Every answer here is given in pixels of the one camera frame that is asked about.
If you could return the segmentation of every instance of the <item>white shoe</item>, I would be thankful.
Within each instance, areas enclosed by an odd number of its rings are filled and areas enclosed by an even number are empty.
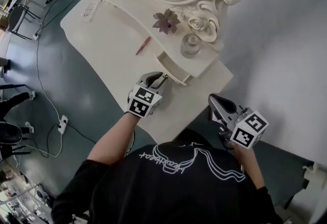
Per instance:
[[[30,100],[32,101],[35,98],[35,91],[29,92]]]
[[[29,122],[25,122],[25,126],[30,129],[30,133],[34,133],[34,127]]]

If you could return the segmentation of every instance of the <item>vanity table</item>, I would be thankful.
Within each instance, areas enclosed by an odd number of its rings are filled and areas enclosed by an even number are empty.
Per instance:
[[[122,110],[142,74],[162,71],[170,77],[156,112],[139,126],[157,143],[173,140],[232,79],[219,61],[227,8],[240,0],[81,0],[61,21],[69,42],[88,61]],[[88,21],[82,16],[97,5]],[[181,21],[175,33],[153,28],[157,12],[170,8]],[[194,33],[202,48],[194,58],[180,52],[182,38]],[[148,45],[137,49],[151,36]]]

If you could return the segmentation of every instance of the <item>green floor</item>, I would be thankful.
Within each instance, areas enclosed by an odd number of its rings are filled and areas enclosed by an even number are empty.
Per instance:
[[[50,10],[45,23],[71,1],[59,0]],[[123,111],[87,61],[69,44],[60,27],[61,19],[75,3],[43,30],[38,52],[39,74],[43,88],[57,107],[59,115],[67,115],[75,128],[97,141],[120,118]],[[42,16],[48,9],[49,7],[42,11],[31,6],[34,13]],[[31,24],[24,21],[19,31],[32,37],[38,27],[39,24],[35,20]],[[25,121],[29,121],[36,132],[28,137],[33,138],[39,148],[46,149],[47,134],[53,124],[57,123],[57,115],[41,92],[37,78],[36,49],[37,42],[12,36],[7,52],[7,58],[12,60],[12,70],[2,83],[24,83],[28,90],[36,91],[37,97],[33,102],[26,101],[15,107],[8,113],[6,120],[21,126]],[[25,90],[5,90],[5,98]],[[204,111],[190,128],[203,134],[213,145],[219,147],[217,129],[207,121],[206,116]],[[154,141],[138,128],[134,149],[149,143]],[[30,155],[21,157],[18,167],[32,181],[41,183],[48,193],[58,195],[92,147],[92,142],[68,128],[63,136],[62,153],[57,158],[46,159],[37,151],[33,151]],[[60,134],[55,128],[49,135],[49,149],[52,154],[56,154],[60,149]],[[307,165],[309,161],[265,143],[258,143],[255,151],[275,203],[286,201],[302,188],[302,166]]]

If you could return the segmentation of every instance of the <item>red pen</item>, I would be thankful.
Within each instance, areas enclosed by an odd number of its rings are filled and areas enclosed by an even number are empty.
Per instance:
[[[139,50],[137,51],[137,53],[136,53],[136,55],[138,54],[138,53],[140,53],[141,51],[142,51],[142,49],[144,49],[144,47],[149,43],[149,41],[151,40],[151,37],[148,37],[145,41],[144,41],[144,43],[142,44],[142,46],[139,48]]]

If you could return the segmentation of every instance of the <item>white cube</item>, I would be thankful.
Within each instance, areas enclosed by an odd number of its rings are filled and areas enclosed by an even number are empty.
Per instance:
[[[135,85],[128,102],[127,111],[145,118],[153,113],[161,100],[162,96],[144,87]]]
[[[248,115],[244,120],[236,124],[230,140],[250,149],[259,141],[269,123],[258,111]]]

